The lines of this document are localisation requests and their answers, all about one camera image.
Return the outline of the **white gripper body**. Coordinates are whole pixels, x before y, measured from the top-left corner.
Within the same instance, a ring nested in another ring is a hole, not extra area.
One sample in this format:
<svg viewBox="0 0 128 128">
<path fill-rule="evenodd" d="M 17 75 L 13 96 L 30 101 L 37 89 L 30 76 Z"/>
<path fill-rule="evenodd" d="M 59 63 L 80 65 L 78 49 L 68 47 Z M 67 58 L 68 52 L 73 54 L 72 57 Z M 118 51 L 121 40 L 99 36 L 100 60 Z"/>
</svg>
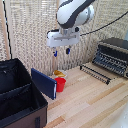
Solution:
<svg viewBox="0 0 128 128">
<path fill-rule="evenodd" d="M 50 48 L 77 44 L 80 35 L 78 32 L 62 34 L 59 29 L 47 33 L 47 46 Z"/>
</svg>

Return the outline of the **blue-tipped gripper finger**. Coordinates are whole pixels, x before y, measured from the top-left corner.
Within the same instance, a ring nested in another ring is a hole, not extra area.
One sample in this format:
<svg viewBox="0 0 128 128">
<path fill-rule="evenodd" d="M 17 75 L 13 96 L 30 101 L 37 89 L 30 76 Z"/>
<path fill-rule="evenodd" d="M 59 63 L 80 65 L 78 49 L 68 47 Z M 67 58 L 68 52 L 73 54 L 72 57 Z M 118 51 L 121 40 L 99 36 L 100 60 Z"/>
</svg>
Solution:
<svg viewBox="0 0 128 128">
<path fill-rule="evenodd" d="M 58 55 L 58 51 L 57 51 L 56 47 L 53 48 L 53 55 L 54 55 L 54 57 L 57 57 L 57 55 Z"/>
<path fill-rule="evenodd" d="M 71 47 L 66 48 L 66 54 L 69 55 L 71 51 Z"/>
</svg>

